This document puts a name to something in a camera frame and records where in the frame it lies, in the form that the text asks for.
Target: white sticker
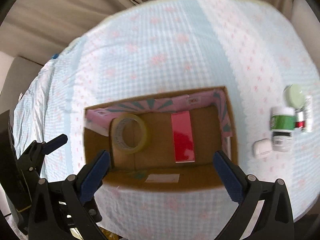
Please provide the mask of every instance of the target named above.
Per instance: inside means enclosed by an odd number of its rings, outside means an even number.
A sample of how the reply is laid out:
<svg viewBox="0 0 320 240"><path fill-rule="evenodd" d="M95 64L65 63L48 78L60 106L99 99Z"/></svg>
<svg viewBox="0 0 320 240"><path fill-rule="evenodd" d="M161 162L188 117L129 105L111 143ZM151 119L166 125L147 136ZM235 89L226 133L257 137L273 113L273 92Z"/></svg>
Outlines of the white sticker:
<svg viewBox="0 0 320 240"><path fill-rule="evenodd" d="M146 183L178 183L180 174L150 174Z"/></svg>
<svg viewBox="0 0 320 240"><path fill-rule="evenodd" d="M200 104L201 103L201 97L189 97L187 98L187 104L190 106Z"/></svg>

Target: red rectangular object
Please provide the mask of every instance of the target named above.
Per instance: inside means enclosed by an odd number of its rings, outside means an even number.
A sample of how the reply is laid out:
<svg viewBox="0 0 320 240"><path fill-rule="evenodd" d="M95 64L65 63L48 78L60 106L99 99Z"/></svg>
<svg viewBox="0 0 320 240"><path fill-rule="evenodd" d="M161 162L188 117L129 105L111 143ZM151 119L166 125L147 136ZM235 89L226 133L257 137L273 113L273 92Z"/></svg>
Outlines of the red rectangular object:
<svg viewBox="0 0 320 240"><path fill-rule="evenodd" d="M195 161L192 128L189 111L171 114L176 163Z"/></svg>

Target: cardboard box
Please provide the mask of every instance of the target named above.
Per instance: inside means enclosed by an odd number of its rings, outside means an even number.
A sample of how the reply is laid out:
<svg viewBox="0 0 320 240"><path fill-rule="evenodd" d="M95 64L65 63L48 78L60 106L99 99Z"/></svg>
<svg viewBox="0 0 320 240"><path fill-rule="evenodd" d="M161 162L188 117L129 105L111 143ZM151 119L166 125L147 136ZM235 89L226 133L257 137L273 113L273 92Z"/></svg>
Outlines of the cardboard box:
<svg viewBox="0 0 320 240"><path fill-rule="evenodd" d="M128 101L173 98L214 89L223 89L226 95L231 130L233 132L231 137L232 161L237 164L234 119L225 87L210 87L126 98L116 102L90 106L86 110L105 108ZM196 154L196 161L193 163L175 163L170 113L145 113L140 114L139 117L146 123L151 139L145 149L131 155L124 154L113 147L112 136L106 137L87 128L84 129L84 150L87 163L102 149L110 152L112 167L108 175L103 179L103 183L123 188L161 192L192 191L222 186L222 182L212 165L213 153L221 150L220 124L218 110L215 106L190 110L194 151ZM133 123L127 127L124 131L124 136L126 136L128 144L137 143L141 136L138 125ZM179 182L145 183L150 174L179 174Z"/></svg>

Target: wall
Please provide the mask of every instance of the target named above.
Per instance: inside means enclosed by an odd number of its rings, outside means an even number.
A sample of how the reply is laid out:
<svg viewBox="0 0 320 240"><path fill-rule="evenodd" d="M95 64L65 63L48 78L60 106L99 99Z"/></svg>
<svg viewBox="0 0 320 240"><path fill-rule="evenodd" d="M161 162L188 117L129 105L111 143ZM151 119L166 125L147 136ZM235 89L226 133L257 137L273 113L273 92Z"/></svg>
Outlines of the wall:
<svg viewBox="0 0 320 240"><path fill-rule="evenodd" d="M12 61L13 57L0 51L0 93Z"/></svg>
<svg viewBox="0 0 320 240"><path fill-rule="evenodd" d="M294 0L291 23L320 70L320 23L306 0Z"/></svg>

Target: bedsheet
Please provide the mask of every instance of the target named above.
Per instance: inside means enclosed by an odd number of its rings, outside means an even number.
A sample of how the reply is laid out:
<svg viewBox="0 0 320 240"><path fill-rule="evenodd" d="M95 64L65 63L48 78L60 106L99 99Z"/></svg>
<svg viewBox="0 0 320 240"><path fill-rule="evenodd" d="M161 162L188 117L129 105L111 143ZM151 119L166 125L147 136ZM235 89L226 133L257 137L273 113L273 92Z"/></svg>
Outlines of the bedsheet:
<svg viewBox="0 0 320 240"><path fill-rule="evenodd" d="M264 159L254 141L270 138L270 108L292 83L313 96L312 133L293 133L289 153ZM282 178L294 218L320 191L320 80L290 22L258 0L158 0L116 14L50 60L15 110L17 154L61 133L68 143L45 158L43 176L65 179L85 164L84 108L173 90L226 86L239 165L259 179ZM213 239L236 204L224 188L145 193L103 185L95 194L101 226L127 239ZM250 233L259 209L244 236Z"/></svg>

